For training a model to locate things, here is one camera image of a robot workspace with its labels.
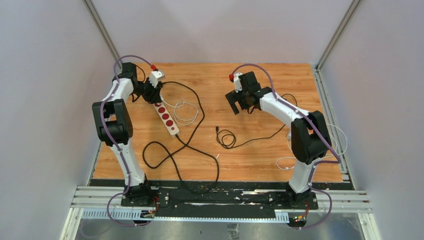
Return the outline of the white red power strip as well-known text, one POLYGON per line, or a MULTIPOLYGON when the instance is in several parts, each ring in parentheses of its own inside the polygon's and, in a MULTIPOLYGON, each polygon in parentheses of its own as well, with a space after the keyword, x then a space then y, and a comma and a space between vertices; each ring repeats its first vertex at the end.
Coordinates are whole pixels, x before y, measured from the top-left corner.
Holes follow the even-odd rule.
POLYGON ((180 129, 178 128, 176 122, 174 121, 174 119, 170 115, 166 106, 161 102, 161 103, 154 103, 153 107, 156 110, 161 121, 163 122, 164 126, 166 127, 168 133, 172 137, 178 136, 180 134, 180 129))

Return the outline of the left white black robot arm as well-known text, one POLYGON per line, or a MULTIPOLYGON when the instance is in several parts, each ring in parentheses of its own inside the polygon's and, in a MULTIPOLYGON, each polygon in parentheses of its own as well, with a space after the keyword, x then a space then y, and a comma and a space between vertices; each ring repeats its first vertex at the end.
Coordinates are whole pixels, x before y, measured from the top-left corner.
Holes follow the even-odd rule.
POLYGON ((132 143, 134 128, 126 101, 129 96, 133 96, 135 100, 142 97, 149 104, 161 101, 161 80, 165 75, 154 64, 150 64, 150 68, 150 75, 139 81, 138 66, 132 62, 124 62, 121 73, 113 77, 108 94, 102 101, 92 104, 97 136, 116 155, 124 174, 122 196, 130 203, 142 207, 152 203, 153 193, 136 158, 132 143))

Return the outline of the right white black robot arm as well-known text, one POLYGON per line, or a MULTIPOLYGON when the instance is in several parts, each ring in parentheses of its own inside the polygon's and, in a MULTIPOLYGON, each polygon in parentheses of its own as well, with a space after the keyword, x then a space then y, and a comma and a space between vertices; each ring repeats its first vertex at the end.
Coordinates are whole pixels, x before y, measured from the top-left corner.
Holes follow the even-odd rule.
POLYGON ((327 152, 332 150, 323 114, 318 110, 304 110, 288 102, 277 94, 272 85, 261 87, 252 71, 231 73, 229 80, 234 84, 234 90, 225 97, 234 114, 237 115, 240 109, 254 107, 269 113, 289 127, 295 165, 288 182, 285 201, 290 208, 298 209, 311 192, 315 168, 327 152))

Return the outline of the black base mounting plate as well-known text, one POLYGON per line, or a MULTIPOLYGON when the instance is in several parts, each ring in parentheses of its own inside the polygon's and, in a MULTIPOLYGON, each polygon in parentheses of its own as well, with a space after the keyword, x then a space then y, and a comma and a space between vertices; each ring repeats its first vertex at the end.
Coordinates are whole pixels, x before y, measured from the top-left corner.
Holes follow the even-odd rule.
POLYGON ((141 206, 123 196, 117 198, 119 207, 153 207, 137 210, 133 219, 141 220, 205 220, 205 221, 266 221, 278 220, 298 226, 304 217, 285 217, 277 211, 307 214, 318 210, 317 193, 310 192, 301 201, 287 198, 287 182, 202 182, 189 181, 187 186, 176 180, 153 180, 150 183, 153 199, 141 206))

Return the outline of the aluminium frame rail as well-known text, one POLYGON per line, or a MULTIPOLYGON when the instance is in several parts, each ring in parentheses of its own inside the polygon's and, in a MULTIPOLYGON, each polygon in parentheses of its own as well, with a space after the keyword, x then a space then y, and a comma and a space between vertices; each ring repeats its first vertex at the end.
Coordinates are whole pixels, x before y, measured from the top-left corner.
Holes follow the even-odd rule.
POLYGON ((155 198, 143 205, 123 196, 118 187, 79 186, 61 239, 74 239, 83 219, 106 219, 130 227, 143 221, 289 224, 305 221, 312 213, 321 216, 317 226, 333 214, 356 214, 367 240, 381 238, 364 191, 318 189, 295 206, 283 201, 283 189, 219 188, 197 195, 186 189, 154 187, 153 193, 155 198))

